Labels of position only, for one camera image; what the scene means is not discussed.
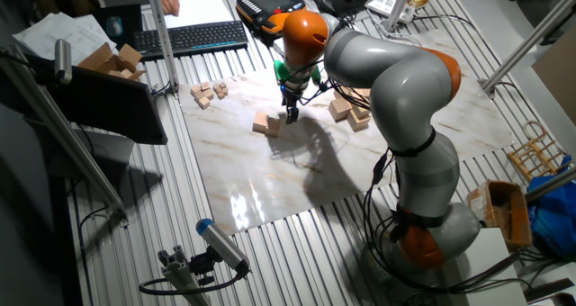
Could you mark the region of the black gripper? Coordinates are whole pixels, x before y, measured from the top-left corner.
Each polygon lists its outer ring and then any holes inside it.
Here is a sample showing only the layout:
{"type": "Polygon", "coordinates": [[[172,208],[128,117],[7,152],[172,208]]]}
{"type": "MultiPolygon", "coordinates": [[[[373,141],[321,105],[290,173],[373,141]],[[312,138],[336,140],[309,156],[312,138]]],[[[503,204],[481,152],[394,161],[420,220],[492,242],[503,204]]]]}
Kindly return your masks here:
{"type": "Polygon", "coordinates": [[[286,107],[285,123],[297,122],[299,117],[298,101],[302,98],[303,90],[290,85],[282,85],[283,103],[286,107]]]}

